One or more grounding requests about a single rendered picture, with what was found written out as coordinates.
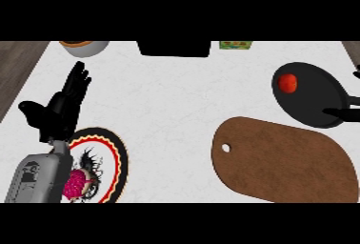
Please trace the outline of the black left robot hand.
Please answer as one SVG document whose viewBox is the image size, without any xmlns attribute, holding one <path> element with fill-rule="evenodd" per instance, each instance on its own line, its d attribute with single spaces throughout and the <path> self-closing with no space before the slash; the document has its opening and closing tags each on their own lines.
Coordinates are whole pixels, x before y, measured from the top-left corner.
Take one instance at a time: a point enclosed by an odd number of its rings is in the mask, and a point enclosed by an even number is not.
<svg viewBox="0 0 360 244">
<path fill-rule="evenodd" d="M 27 125 L 39 130 L 39 141 L 67 141 L 75 133 L 79 106 L 91 82 L 84 63 L 76 61 L 69 72 L 61 91 L 53 94 L 45 106 L 33 101 L 22 101 L 22 111 Z"/>
</svg>

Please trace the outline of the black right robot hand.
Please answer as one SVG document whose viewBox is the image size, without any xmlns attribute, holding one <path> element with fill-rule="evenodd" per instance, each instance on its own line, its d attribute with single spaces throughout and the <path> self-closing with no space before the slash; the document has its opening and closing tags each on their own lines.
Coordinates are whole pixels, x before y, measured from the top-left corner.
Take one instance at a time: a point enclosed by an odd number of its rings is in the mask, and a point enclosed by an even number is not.
<svg viewBox="0 0 360 244">
<path fill-rule="evenodd" d="M 360 65 L 352 75 L 360 79 Z M 343 122 L 360 122 L 360 109 L 333 109 L 327 108 L 323 112 L 336 116 Z"/>
</svg>

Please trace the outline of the black frying pan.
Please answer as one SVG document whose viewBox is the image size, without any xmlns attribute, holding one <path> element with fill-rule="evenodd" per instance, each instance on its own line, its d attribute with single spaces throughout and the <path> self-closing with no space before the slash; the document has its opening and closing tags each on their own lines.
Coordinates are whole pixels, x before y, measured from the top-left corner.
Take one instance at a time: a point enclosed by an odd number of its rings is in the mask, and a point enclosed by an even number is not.
<svg viewBox="0 0 360 244">
<path fill-rule="evenodd" d="M 293 93 L 283 93 L 278 89 L 278 77 L 290 73 L 296 76 L 297 87 Z M 351 109 L 360 106 L 360 97 L 349 96 L 345 89 L 320 67 L 300 62 L 292 62 L 278 67 L 271 80 L 272 94 L 287 115 L 302 124 L 327 129 L 343 121 L 323 112 L 324 109 Z"/>
</svg>

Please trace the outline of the red tomato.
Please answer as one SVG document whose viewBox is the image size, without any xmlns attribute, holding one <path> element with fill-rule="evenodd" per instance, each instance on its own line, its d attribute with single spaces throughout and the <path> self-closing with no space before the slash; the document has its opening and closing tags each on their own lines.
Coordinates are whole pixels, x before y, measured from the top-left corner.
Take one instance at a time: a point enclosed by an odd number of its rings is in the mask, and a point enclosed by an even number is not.
<svg viewBox="0 0 360 244">
<path fill-rule="evenodd" d="M 283 93 L 293 93 L 297 87 L 296 76 L 290 73 L 278 77 L 278 89 Z"/>
</svg>

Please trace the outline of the brown wooden cutting board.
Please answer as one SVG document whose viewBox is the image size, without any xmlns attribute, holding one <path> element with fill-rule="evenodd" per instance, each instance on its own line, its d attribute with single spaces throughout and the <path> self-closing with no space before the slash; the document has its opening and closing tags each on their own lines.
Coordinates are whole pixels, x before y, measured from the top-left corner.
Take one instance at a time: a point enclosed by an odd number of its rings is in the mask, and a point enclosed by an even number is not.
<svg viewBox="0 0 360 244">
<path fill-rule="evenodd" d="M 349 157 L 318 132 L 233 117 L 216 128 L 210 158 L 218 178 L 240 194 L 271 202 L 358 201 Z"/>
</svg>

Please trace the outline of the white bowl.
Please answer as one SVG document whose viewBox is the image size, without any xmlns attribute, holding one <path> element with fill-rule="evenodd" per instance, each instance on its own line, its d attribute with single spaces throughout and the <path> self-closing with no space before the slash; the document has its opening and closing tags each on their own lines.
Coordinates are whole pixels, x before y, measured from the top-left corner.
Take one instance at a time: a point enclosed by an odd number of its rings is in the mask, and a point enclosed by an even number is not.
<svg viewBox="0 0 360 244">
<path fill-rule="evenodd" d="M 79 58 L 89 57 L 98 54 L 104 50 L 107 44 L 107 41 L 60 41 L 60 45 L 64 48 L 66 52 L 73 57 Z"/>
</svg>

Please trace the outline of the black red patterned plate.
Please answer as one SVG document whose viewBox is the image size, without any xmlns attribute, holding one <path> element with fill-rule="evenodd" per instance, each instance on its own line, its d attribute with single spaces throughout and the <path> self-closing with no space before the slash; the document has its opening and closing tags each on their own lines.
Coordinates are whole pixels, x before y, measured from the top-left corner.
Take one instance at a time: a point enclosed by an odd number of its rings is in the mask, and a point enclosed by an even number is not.
<svg viewBox="0 0 360 244">
<path fill-rule="evenodd" d="M 119 136 L 104 128 L 85 128 L 75 132 L 70 141 L 72 170 L 89 172 L 94 179 L 91 197 L 61 203 L 115 203 L 128 178 L 128 152 Z"/>
</svg>

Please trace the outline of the pink frosted cupcake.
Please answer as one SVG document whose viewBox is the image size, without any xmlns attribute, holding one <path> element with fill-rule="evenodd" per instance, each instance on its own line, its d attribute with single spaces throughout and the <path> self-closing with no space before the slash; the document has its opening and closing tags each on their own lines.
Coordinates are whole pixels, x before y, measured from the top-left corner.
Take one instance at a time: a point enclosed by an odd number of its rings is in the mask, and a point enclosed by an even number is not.
<svg viewBox="0 0 360 244">
<path fill-rule="evenodd" d="M 61 195 L 70 202 L 78 199 L 88 199 L 91 197 L 92 185 L 94 179 L 91 178 L 89 172 L 82 169 L 72 170 Z"/>
</svg>

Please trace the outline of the black appliance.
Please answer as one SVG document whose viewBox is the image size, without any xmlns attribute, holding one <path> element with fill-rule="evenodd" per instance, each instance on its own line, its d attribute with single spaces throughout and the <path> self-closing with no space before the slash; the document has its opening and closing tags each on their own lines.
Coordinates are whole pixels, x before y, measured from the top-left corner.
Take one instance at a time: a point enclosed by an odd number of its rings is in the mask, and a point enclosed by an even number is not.
<svg viewBox="0 0 360 244">
<path fill-rule="evenodd" d="M 137 41 L 141 55 L 174 57 L 206 57 L 209 55 L 209 41 Z"/>
</svg>

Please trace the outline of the green box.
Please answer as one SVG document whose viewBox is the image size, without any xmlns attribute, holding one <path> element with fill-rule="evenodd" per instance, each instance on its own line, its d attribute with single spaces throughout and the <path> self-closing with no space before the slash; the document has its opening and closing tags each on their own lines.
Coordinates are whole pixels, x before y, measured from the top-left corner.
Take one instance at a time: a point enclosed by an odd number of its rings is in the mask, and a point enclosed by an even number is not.
<svg viewBox="0 0 360 244">
<path fill-rule="evenodd" d="M 221 41 L 221 50 L 247 50 L 252 46 L 252 41 Z"/>
</svg>

